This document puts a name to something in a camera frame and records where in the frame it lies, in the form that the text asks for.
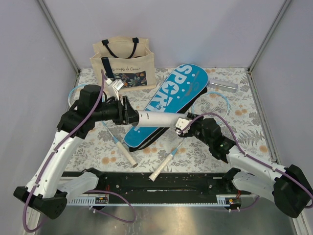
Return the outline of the white shuttlecock tube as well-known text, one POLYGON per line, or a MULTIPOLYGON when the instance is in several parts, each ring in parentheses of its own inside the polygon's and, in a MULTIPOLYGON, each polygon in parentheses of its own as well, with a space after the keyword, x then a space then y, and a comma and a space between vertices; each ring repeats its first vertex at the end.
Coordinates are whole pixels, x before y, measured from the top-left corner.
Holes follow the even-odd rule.
POLYGON ((186 118, 187 114, 165 113, 152 111, 137 111, 139 119, 133 123, 135 127, 156 127, 170 128, 174 127, 179 118, 186 118))

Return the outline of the blue badminton racket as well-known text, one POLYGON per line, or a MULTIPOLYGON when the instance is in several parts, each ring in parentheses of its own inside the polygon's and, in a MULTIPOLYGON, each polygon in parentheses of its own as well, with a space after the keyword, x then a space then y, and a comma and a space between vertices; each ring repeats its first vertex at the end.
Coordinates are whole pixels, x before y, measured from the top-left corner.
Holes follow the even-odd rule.
MULTIPOLYGON (((226 96, 219 92, 208 92, 201 95, 191 106, 191 113, 202 114, 202 113, 217 113, 224 118, 228 115, 230 109, 230 103, 226 96)), ((160 166, 149 176, 149 179, 153 182, 157 176, 163 171, 163 169, 168 165, 168 163, 173 159, 176 152, 183 144, 182 140, 179 145, 168 154, 168 156, 162 161, 160 166)))
MULTIPOLYGON (((79 93, 80 91, 85 87, 85 84, 83 85, 78 85, 77 87, 73 88, 69 95, 68 95, 68 104, 71 107, 74 102, 76 100, 78 100, 79 98, 79 93)), ((124 147, 124 145, 122 144, 122 142, 110 131, 110 129, 108 128, 108 126, 105 124, 104 121, 101 121, 102 125, 105 127, 105 129, 108 131, 108 133, 111 135, 115 145, 118 147, 118 149, 121 151, 121 153, 124 155, 124 157, 129 161, 129 163, 131 164, 131 166, 133 168, 135 168, 138 163, 136 162, 136 160, 130 155, 130 153, 128 152, 128 150, 124 147)))

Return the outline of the blue sport racket cover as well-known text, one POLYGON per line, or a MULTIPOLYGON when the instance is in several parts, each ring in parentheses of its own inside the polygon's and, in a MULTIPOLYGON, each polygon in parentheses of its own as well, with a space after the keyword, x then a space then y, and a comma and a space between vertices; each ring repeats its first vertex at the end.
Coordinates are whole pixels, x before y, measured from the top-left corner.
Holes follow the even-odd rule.
MULTIPOLYGON (((175 68, 161 84, 145 111, 184 114, 200 95, 207 92, 207 72, 193 64, 175 68)), ((130 152, 150 146, 169 128, 132 127, 125 135, 124 142, 130 152)))

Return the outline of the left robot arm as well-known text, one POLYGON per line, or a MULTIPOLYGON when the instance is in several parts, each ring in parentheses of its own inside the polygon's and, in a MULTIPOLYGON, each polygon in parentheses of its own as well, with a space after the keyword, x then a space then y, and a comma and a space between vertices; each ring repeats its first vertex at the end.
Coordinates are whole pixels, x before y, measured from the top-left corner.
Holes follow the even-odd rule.
POLYGON ((86 85, 57 125, 57 132, 44 162, 26 186, 17 187, 14 196, 27 207, 56 219, 67 203, 86 192, 102 193, 106 189, 105 173, 85 169, 61 185, 60 178, 76 149, 98 121, 111 120, 117 125, 138 123, 138 112, 128 97, 106 98, 98 85, 86 85))

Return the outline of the beige canvas tote bag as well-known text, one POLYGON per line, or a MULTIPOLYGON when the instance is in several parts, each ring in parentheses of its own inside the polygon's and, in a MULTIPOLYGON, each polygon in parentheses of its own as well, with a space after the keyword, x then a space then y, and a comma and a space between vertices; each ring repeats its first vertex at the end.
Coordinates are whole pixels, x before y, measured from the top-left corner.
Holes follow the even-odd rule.
POLYGON ((122 80, 123 92, 156 87, 155 55, 150 51, 148 39, 113 37, 92 47, 95 55, 90 62, 98 85, 105 75, 112 80, 122 80))

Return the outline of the right aluminium frame post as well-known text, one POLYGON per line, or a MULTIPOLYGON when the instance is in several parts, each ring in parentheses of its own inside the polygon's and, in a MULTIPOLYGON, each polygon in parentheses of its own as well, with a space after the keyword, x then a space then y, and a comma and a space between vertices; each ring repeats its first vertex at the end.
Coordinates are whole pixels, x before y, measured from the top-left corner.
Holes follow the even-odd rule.
POLYGON ((268 43, 270 42, 271 38, 273 37, 274 33, 276 32, 280 22, 282 21, 285 13, 287 12, 287 10, 289 9, 289 7, 291 6, 291 4, 293 3, 293 0, 285 0, 282 4, 282 6, 280 7, 274 21, 272 22, 269 30, 267 31, 260 47, 257 50, 257 53, 255 54, 255 56, 252 59, 252 62, 250 63, 249 67, 247 68, 247 71, 249 73, 252 73, 253 69, 256 67, 259 59, 261 58, 262 54, 264 53, 268 43))

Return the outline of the aluminium frame post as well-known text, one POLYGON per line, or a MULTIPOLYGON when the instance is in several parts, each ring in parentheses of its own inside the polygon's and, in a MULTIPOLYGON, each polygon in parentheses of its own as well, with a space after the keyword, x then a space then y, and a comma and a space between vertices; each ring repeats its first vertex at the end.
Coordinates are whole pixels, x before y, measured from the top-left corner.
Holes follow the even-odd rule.
POLYGON ((252 73, 253 69, 256 67, 259 59, 261 58, 262 54, 264 53, 268 43, 270 42, 271 38, 273 37, 274 33, 276 32, 280 22, 282 21, 285 13, 287 12, 287 10, 289 9, 289 7, 291 6, 291 4, 293 3, 293 0, 285 0, 282 4, 282 6, 280 7, 274 21, 272 22, 269 30, 267 31, 260 47, 257 50, 257 53, 255 54, 255 56, 252 59, 252 62, 250 63, 249 67, 247 68, 247 71, 249 73, 252 73))
POLYGON ((36 3, 39 5, 41 11, 43 12, 54 36, 56 37, 56 39, 57 39, 59 45, 61 46, 64 54, 66 55, 66 58, 69 61, 72 69, 74 70, 76 75, 79 75, 81 69, 78 66, 76 60, 74 59, 72 53, 70 52, 69 47, 68 47, 67 43, 65 42, 56 22, 55 22, 52 14, 51 14, 49 8, 48 8, 47 3, 45 2, 45 0, 36 0, 36 3))

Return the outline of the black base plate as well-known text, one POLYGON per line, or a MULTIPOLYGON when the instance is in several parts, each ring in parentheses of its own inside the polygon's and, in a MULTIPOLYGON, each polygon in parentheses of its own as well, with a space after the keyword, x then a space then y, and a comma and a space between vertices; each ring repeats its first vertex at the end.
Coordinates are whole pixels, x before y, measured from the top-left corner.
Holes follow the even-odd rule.
POLYGON ((149 173, 104 172, 96 189, 123 196, 131 204, 208 204, 217 195, 237 196, 237 189, 222 173, 161 173, 152 181, 149 173))

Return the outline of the left aluminium frame post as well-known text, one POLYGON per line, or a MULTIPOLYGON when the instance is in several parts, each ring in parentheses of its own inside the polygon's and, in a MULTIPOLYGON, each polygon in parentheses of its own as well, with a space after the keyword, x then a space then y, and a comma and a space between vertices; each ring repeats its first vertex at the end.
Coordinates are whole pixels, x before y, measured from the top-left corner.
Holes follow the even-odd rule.
POLYGON ((36 0, 36 3, 39 5, 41 11, 43 12, 54 36, 56 37, 56 39, 57 39, 59 45, 61 46, 64 54, 66 55, 66 58, 69 61, 72 69, 74 70, 76 75, 79 75, 81 69, 78 66, 76 60, 74 59, 72 53, 70 52, 69 47, 68 47, 67 43, 65 42, 56 22, 55 22, 52 14, 51 14, 49 8, 48 8, 47 3, 45 2, 45 0, 36 0))

